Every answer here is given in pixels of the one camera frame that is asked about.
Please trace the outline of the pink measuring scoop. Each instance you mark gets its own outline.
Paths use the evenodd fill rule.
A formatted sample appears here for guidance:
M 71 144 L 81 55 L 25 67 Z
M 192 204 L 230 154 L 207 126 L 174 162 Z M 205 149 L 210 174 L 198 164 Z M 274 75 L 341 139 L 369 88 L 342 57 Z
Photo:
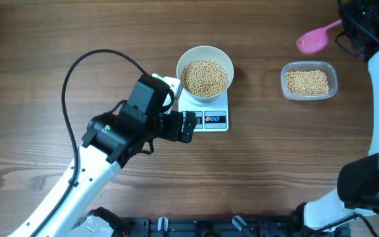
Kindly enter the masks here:
M 342 20 L 337 20 L 325 27 L 317 28 L 310 32 L 307 32 L 303 36 L 301 36 L 296 41 L 296 46 L 300 50 L 300 52 L 311 55 L 323 50 L 330 42 L 327 31 L 335 26 L 338 26 L 342 23 Z M 302 45 L 302 40 L 310 40 L 311 42 L 307 45 Z

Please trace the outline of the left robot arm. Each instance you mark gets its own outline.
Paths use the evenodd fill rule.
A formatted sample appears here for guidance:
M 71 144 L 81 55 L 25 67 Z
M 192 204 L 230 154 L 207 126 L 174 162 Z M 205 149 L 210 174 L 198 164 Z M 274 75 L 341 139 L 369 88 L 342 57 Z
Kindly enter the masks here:
M 193 112 L 171 110 L 180 97 L 180 79 L 142 76 L 128 100 L 93 117 L 59 181 L 13 236 L 123 236 L 121 220 L 104 208 L 81 214 L 128 160 L 144 153 L 155 138 L 189 143 L 197 121 Z

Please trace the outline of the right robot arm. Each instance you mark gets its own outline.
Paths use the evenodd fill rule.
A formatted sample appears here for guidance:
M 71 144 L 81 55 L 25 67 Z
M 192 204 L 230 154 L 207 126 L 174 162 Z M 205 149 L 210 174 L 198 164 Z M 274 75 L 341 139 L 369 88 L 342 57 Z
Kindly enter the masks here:
M 334 190 L 300 204 L 291 214 L 288 232 L 304 236 L 336 233 L 355 219 L 379 215 L 379 1 L 338 1 L 343 35 L 368 64 L 373 92 L 373 132 L 368 155 L 341 169 Z

